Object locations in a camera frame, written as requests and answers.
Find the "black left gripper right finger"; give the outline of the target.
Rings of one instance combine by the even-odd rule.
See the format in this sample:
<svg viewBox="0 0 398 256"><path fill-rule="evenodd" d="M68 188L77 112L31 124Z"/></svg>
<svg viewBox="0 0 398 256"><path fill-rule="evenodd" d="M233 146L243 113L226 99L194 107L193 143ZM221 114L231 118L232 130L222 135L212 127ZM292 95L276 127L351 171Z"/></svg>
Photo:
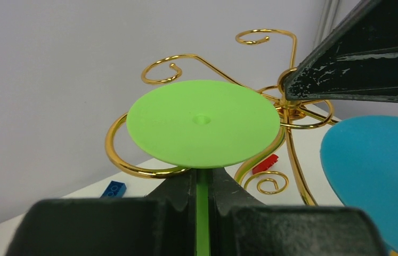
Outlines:
<svg viewBox="0 0 398 256"><path fill-rule="evenodd" d="M387 255L359 209L266 205L223 168L207 181L211 255Z"/></svg>

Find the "blue plastic wine glass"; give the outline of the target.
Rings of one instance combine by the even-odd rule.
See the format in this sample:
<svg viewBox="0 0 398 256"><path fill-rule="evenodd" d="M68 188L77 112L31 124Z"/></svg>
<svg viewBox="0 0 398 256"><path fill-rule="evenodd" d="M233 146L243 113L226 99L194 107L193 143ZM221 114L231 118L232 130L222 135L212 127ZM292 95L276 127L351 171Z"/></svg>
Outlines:
<svg viewBox="0 0 398 256"><path fill-rule="evenodd" d="M398 253L398 117L359 116L337 123L322 139L320 159L340 201L367 213Z"/></svg>

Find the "green plastic wine glass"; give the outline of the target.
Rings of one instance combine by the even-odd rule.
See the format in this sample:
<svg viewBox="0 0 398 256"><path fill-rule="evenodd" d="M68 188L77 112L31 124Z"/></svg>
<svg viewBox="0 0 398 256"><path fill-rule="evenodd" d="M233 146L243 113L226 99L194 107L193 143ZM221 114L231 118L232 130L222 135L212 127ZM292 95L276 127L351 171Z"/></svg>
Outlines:
<svg viewBox="0 0 398 256"><path fill-rule="evenodd" d="M132 140L163 162L194 168L197 255L210 255L207 176L261 153L277 136L280 117L259 93L210 80L164 85L130 108Z"/></svg>

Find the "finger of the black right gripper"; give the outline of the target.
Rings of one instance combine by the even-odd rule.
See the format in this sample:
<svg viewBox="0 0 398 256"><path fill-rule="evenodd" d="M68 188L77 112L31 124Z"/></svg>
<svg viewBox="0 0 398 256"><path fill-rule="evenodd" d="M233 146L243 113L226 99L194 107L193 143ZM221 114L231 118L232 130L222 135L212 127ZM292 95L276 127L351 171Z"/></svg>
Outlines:
<svg viewBox="0 0 398 256"><path fill-rule="evenodd" d="M284 89L288 100L398 103L398 1L360 1Z"/></svg>

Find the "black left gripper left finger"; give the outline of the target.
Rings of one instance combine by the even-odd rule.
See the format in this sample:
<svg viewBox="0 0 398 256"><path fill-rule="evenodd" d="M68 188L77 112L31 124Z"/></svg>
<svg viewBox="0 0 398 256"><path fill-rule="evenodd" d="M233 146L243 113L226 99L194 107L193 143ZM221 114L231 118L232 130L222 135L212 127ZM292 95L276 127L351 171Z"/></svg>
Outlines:
<svg viewBox="0 0 398 256"><path fill-rule="evenodd" d="M45 199L19 224L7 255L195 255L195 170L144 197Z"/></svg>

